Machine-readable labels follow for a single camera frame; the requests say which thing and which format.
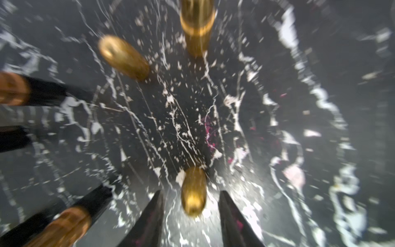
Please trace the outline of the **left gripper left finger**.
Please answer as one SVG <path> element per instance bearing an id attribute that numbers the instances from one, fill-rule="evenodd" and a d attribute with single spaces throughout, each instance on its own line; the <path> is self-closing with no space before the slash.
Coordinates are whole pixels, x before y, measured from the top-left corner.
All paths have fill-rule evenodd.
<path id="1" fill-rule="evenodd" d="M 163 232 L 164 195 L 158 190 L 118 247 L 159 247 Z"/>

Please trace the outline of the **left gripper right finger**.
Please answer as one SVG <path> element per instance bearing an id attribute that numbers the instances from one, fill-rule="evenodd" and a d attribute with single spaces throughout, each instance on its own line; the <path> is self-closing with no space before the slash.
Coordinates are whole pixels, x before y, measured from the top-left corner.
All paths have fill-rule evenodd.
<path id="1" fill-rule="evenodd" d="M 223 246 L 265 247 L 225 190 L 220 191 L 218 208 Z"/>

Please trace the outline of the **rose gold lipstick tube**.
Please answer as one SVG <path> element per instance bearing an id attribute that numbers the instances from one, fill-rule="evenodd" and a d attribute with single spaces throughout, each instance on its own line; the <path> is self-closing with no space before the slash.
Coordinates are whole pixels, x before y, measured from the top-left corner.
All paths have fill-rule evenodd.
<path id="1" fill-rule="evenodd" d="M 2 236 L 1 246 L 71 247 L 86 235 L 112 198 L 112 190 L 101 184 L 71 207 L 55 204 L 31 216 Z"/>

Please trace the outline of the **gold lipstick lower right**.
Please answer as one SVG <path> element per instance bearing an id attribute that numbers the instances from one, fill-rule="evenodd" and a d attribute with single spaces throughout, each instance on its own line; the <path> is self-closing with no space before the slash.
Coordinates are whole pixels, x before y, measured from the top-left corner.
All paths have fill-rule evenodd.
<path id="1" fill-rule="evenodd" d="M 182 185 L 181 202 L 185 213 L 198 217 L 204 210 L 207 199 L 205 171 L 199 167 L 187 169 Z"/>

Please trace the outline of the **open copper lipstick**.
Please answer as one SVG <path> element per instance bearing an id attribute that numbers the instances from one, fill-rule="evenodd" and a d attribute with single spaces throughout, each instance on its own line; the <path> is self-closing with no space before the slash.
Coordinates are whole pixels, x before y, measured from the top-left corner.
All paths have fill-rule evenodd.
<path id="1" fill-rule="evenodd" d="M 60 106 L 67 97 L 86 100 L 93 91 L 11 72 L 1 72 L 1 104 L 9 106 Z"/>

